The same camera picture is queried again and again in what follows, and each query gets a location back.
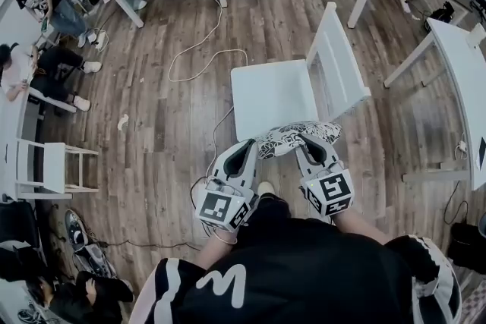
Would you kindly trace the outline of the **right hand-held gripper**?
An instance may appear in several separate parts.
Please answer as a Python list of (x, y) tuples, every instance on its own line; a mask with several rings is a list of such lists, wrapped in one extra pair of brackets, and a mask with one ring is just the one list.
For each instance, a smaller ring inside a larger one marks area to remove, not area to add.
[[(347, 210), (354, 201), (354, 187), (350, 172), (342, 170), (333, 145), (310, 134), (299, 134), (298, 137), (303, 144), (295, 150), (295, 155), (305, 199), (323, 217)], [(339, 166), (337, 172), (326, 171), (332, 171), (334, 165)]]

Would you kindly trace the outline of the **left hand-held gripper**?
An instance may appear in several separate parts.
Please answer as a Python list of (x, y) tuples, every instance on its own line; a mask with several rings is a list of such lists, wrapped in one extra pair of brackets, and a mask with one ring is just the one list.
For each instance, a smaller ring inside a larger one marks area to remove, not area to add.
[(257, 142), (249, 139), (217, 157), (212, 176), (218, 180), (212, 178), (196, 191), (195, 216), (204, 225), (236, 232), (249, 219), (255, 205), (255, 192), (251, 188), (257, 154)]

